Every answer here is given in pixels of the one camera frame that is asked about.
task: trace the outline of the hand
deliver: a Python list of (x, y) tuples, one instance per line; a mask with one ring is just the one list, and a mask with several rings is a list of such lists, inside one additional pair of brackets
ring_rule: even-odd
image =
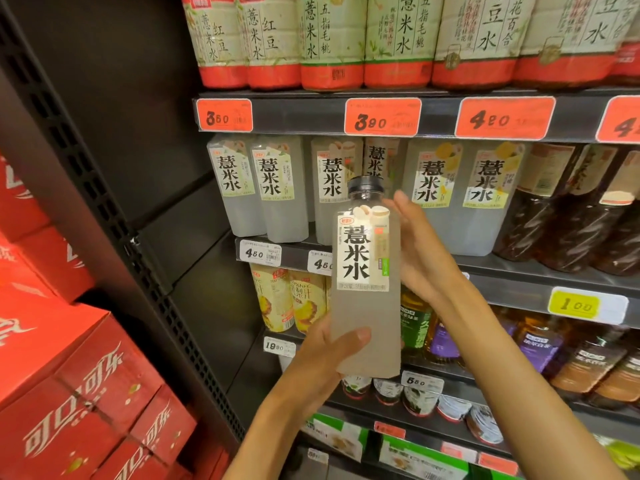
[(371, 329), (364, 327), (331, 342), (330, 325), (330, 314), (311, 325), (300, 350), (269, 393), (291, 411), (300, 424), (314, 414), (340, 384), (342, 375), (336, 372), (338, 365), (371, 340)]
[(420, 206), (400, 190), (384, 202), (400, 215), (402, 282), (442, 314), (451, 308), (447, 296), (464, 276)]

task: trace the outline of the yellow price tag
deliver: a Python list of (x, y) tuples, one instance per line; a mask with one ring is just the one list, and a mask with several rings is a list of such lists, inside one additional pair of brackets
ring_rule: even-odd
[(593, 320), (598, 316), (600, 298), (555, 289), (549, 300), (549, 313)]

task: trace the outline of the left hand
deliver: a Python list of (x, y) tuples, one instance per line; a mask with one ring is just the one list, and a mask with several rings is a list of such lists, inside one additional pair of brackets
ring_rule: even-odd
[(311, 325), (300, 350), (269, 393), (300, 424), (318, 411), (340, 384), (338, 365), (371, 340), (371, 329), (364, 327), (332, 342), (330, 325), (330, 314)]

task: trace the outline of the price tag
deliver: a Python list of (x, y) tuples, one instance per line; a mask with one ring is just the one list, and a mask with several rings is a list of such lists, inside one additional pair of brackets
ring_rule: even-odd
[(547, 135), (555, 107), (553, 96), (464, 98), (456, 137), (536, 141)]
[(400, 384), (434, 394), (442, 394), (442, 389), (444, 389), (444, 379), (416, 374), (411, 371), (403, 371)]
[(329, 464), (329, 453), (325, 453), (324, 451), (318, 451), (314, 448), (309, 448), (307, 450), (307, 457), (309, 460), (319, 461), (320, 463), (324, 463), (325, 465)]
[(395, 436), (401, 440), (404, 440), (404, 437), (406, 436), (406, 431), (404, 429), (398, 428), (397, 426), (391, 426), (390, 424), (383, 423), (382, 421), (376, 421), (373, 424), (373, 430), (381, 435)]
[(640, 143), (640, 96), (616, 96), (604, 110), (596, 140), (601, 143)]
[(620, 325), (628, 306), (626, 296), (556, 286), (551, 291), (547, 310), (552, 315)]
[(481, 467), (497, 470), (507, 475), (516, 476), (518, 474), (518, 464), (515, 461), (500, 458), (499, 456), (480, 453), (478, 465)]
[(350, 98), (344, 132), (355, 136), (415, 136), (422, 101), (418, 98)]
[(240, 261), (279, 267), (282, 260), (282, 247), (272, 242), (240, 241), (238, 252)]
[(459, 458), (460, 460), (468, 461), (469, 463), (475, 463), (478, 457), (478, 452), (476, 450), (471, 450), (471, 448), (464, 448), (447, 442), (442, 442), (440, 452), (454, 458)]
[(307, 259), (307, 271), (309, 273), (331, 276), (333, 270), (333, 256), (324, 251), (309, 251)]
[(253, 131), (253, 110), (249, 99), (198, 99), (196, 112), (203, 131)]
[(284, 357), (296, 356), (296, 345), (293, 342), (274, 339), (273, 337), (265, 337), (263, 345), (263, 350), (265, 352), (270, 352), (276, 355), (284, 355)]

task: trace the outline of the bottle cap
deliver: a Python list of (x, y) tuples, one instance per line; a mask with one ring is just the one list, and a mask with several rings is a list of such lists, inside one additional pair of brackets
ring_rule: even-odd
[(382, 193), (385, 191), (382, 178), (376, 177), (375, 175), (363, 175), (361, 177), (354, 177), (349, 180), (348, 187), (349, 193), (359, 191)]

